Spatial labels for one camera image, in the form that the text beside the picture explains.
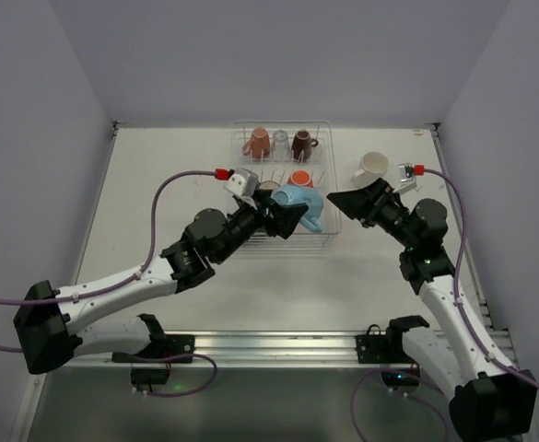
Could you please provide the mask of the light blue ceramic mug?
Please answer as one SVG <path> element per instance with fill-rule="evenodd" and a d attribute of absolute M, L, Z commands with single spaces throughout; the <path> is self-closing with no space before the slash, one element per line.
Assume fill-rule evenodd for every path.
<path fill-rule="evenodd" d="M 286 184 L 273 190 L 271 198 L 281 206 L 305 204 L 307 209 L 299 223 L 311 233 L 323 232 L 321 216 L 324 202 L 321 194 L 313 187 Z"/>

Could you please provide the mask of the blue round ceramic mug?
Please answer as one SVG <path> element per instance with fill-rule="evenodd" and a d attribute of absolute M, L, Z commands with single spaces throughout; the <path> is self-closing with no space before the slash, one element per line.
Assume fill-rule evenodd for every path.
<path fill-rule="evenodd" d="M 259 189 L 263 191 L 272 191 L 279 187 L 279 184 L 272 180 L 262 181 L 259 184 Z"/>

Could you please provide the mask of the white faceted ceramic mug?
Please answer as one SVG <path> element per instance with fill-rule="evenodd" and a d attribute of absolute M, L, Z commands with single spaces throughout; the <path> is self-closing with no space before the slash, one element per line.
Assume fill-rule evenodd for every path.
<path fill-rule="evenodd" d="M 383 178 L 389 168 L 389 159 L 380 152 L 368 152 L 359 160 L 358 169 L 353 173 L 352 182 L 357 188 L 364 188 L 375 180 Z"/>

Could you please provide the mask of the orange ceramic mug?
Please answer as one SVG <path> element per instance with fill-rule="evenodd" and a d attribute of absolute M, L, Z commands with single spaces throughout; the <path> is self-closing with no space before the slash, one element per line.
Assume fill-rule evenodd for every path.
<path fill-rule="evenodd" d="M 299 187 L 314 187 L 312 174 L 305 169 L 297 169 L 291 172 L 287 183 Z"/>

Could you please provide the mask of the pink ceramic mug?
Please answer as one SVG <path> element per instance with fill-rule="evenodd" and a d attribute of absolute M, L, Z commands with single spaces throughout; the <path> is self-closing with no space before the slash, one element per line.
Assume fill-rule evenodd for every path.
<path fill-rule="evenodd" d="M 271 153 L 271 142 L 267 130 L 257 127 L 252 131 L 250 139 L 243 145 L 242 154 L 252 159 L 264 159 Z"/>

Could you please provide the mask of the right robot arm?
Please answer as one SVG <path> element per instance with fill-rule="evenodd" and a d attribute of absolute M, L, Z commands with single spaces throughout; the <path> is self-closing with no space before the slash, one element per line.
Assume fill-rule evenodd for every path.
<path fill-rule="evenodd" d="M 392 320 L 388 341 L 424 368 L 443 392 L 460 439 L 488 441 L 527 433 L 537 396 L 532 373 L 514 367 L 462 293 L 443 246 L 446 207 L 425 198 L 408 209 L 383 179 L 327 198 L 346 217 L 363 227 L 380 227 L 404 246 L 399 256 L 403 278 L 447 342 L 441 343 L 419 317 Z"/>

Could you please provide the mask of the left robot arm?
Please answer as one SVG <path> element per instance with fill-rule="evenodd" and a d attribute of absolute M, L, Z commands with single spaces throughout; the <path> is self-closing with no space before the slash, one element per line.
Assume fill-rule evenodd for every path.
<path fill-rule="evenodd" d="M 97 323 L 122 309 L 201 285 L 214 276 L 214 265 L 259 230 L 289 238 L 310 201 L 287 197 L 280 190 L 260 190 L 251 204 L 239 201 L 238 206 L 228 215 L 213 208 L 201 210 L 179 240 L 138 267 L 84 285 L 33 285 L 13 319 L 28 371 L 48 373 L 81 355 L 141 356 L 160 349 L 163 331 L 151 314 L 140 314 L 115 331 L 100 329 Z"/>

